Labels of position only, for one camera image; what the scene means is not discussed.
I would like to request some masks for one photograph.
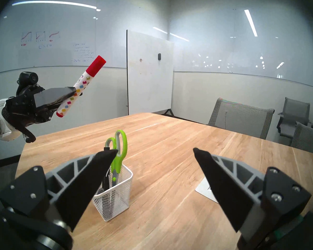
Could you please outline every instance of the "wire mesh pen holder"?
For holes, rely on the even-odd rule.
[[[133,173],[122,165],[118,184],[94,195],[93,203],[104,221],[109,221],[129,208],[130,190]],[[112,185],[112,172],[109,171],[109,185]]]

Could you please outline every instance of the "mesh chair back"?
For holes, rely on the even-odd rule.
[[[297,122],[291,147],[313,153],[313,128]]]
[[[208,125],[265,139],[274,112],[218,98]]]
[[[283,115],[285,120],[290,120],[294,124],[296,121],[307,125],[309,117],[310,103],[285,98]]]

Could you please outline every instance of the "scissors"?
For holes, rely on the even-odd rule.
[[[121,154],[121,141],[119,139],[119,135],[122,135],[123,140],[123,151]],[[118,130],[115,133],[115,137],[110,137],[105,142],[105,148],[110,148],[110,142],[112,142],[112,148],[117,149],[117,155],[111,163],[110,170],[112,172],[112,186],[117,185],[118,183],[118,175],[121,172],[122,161],[127,155],[127,136],[123,130]]]

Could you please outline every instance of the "whiteboard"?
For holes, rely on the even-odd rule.
[[[28,3],[56,1],[59,3]],[[11,0],[0,14],[0,72],[43,66],[126,68],[126,30],[167,39],[170,0]]]
[[[88,66],[95,57],[96,9],[13,3],[0,14],[0,72],[39,66]],[[73,0],[96,5],[96,0]]]
[[[127,31],[128,113],[153,113],[171,108],[174,44]]]
[[[313,86],[312,20],[297,0],[173,0],[174,71],[239,73]],[[251,28],[245,10],[252,18]]]

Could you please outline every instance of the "whiteboard stand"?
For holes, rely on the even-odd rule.
[[[174,114],[173,114],[173,111],[171,109],[167,109],[166,113],[164,113],[163,115],[166,115],[168,113],[168,111],[171,113],[172,117],[175,117]]]
[[[174,43],[127,30],[129,115],[170,110],[173,53]]]

